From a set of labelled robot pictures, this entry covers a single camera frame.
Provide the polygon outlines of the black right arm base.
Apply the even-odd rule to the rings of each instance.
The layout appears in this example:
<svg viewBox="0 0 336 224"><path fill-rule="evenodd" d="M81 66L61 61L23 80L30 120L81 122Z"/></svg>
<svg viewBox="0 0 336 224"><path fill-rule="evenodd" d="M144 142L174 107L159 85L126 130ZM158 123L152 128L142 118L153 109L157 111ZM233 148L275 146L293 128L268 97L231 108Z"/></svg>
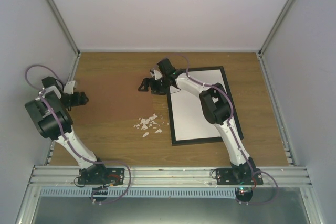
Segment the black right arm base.
<svg viewBox="0 0 336 224"><path fill-rule="evenodd" d="M211 171L210 176L216 180L217 185L254 186L264 184L260 169L257 168L251 172L248 167L242 173L233 168L216 168Z"/></svg>

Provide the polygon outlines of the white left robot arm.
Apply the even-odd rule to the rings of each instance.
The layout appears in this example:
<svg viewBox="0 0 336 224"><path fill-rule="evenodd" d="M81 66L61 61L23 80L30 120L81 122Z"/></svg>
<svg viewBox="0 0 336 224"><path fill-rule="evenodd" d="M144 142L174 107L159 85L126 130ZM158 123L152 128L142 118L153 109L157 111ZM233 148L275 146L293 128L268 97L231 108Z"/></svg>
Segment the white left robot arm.
<svg viewBox="0 0 336 224"><path fill-rule="evenodd" d="M76 135L69 114L72 108L86 105L89 98L84 92L75 91L74 81L63 85L54 77L45 77L41 82L43 87L38 97L25 104L37 131L43 138L60 144L70 153L78 163L80 179L103 184L108 179L108 171Z"/></svg>

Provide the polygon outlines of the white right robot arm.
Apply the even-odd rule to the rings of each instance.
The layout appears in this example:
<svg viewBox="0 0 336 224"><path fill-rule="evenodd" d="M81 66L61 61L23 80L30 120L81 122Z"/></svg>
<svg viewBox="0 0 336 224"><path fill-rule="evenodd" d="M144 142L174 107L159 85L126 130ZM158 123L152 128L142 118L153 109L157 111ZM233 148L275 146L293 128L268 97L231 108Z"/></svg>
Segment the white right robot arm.
<svg viewBox="0 0 336 224"><path fill-rule="evenodd" d="M142 80L138 91L166 95L167 90L174 87L199 98L203 117L217 129L228 151L233 180L240 185L247 183L255 172L255 165L239 137L234 119L235 108L224 86L193 78L189 62L185 69L176 69L166 57L156 66L158 69L150 70L151 77Z"/></svg>

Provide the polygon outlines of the brown backing board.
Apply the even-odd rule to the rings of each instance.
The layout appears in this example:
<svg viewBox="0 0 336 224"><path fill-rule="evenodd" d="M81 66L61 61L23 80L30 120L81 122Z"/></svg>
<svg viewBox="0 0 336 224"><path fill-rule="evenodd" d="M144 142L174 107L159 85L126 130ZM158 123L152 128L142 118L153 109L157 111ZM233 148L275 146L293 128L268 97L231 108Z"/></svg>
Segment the brown backing board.
<svg viewBox="0 0 336 224"><path fill-rule="evenodd" d="M70 115L75 125L152 116L154 107L151 93L138 91L146 76L145 72L106 72L77 77L77 89L86 93L89 102L72 108Z"/></svg>

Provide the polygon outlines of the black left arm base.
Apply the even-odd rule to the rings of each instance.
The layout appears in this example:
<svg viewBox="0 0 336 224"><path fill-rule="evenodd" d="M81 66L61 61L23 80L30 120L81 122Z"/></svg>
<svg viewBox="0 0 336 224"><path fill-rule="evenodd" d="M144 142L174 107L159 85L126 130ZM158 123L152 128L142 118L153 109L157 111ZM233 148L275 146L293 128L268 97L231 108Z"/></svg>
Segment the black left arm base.
<svg viewBox="0 0 336 224"><path fill-rule="evenodd" d="M78 187L89 185L116 186L123 184L124 168L105 168L92 165L87 169L80 169L73 183Z"/></svg>

